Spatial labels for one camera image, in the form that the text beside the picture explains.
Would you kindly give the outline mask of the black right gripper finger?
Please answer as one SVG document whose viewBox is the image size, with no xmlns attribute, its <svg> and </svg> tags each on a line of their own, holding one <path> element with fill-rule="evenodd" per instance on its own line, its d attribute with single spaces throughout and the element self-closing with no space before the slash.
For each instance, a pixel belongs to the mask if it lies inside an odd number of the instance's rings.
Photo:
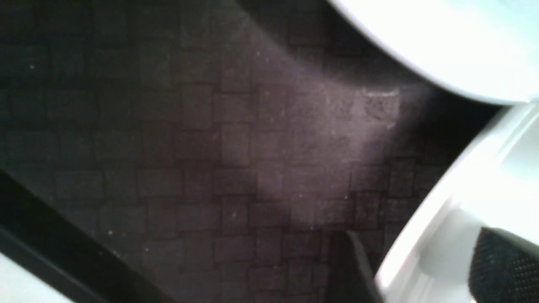
<svg viewBox="0 0 539 303">
<path fill-rule="evenodd" d="M 481 228 L 468 288 L 476 303 L 537 303 L 538 246 L 503 229 Z"/>
</svg>

